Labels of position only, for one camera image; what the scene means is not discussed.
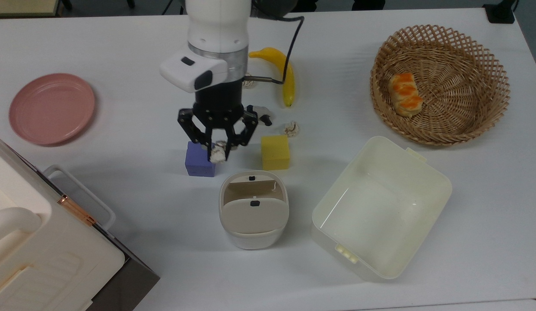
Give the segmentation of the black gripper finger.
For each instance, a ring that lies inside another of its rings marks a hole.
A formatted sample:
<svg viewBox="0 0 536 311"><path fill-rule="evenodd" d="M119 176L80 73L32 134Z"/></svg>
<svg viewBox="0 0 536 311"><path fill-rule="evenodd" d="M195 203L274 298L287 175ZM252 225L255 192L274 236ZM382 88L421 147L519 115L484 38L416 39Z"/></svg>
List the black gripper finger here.
<svg viewBox="0 0 536 311"><path fill-rule="evenodd" d="M193 122L193 110L190 108L180 109L178 112L178 123L181 128L183 128L185 134L189 137L191 142L195 144L200 144L206 149L207 160L211 161L211 150L212 150L212 128L205 126L205 132L201 131L200 128Z"/></svg>
<svg viewBox="0 0 536 311"><path fill-rule="evenodd" d="M238 146L247 146L249 144L258 126L258 114L254 111L244 111L241 121L244 124L244 128L240 133L235 133L235 122L230 122L224 127L227 136L226 146L224 148L226 160L229 158L231 150L238 148Z"/></svg>

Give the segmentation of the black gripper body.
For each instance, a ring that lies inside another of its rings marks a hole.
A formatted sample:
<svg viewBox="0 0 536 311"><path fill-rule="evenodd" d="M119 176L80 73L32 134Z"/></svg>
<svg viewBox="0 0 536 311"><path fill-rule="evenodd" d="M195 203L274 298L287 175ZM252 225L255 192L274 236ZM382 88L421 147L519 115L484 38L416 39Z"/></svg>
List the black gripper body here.
<svg viewBox="0 0 536 311"><path fill-rule="evenodd" d="M246 129L237 134L234 125L244 116L242 105L242 82L233 81L207 87L195 93L193 116L206 130L229 130L228 138L242 140L246 137Z"/></svg>

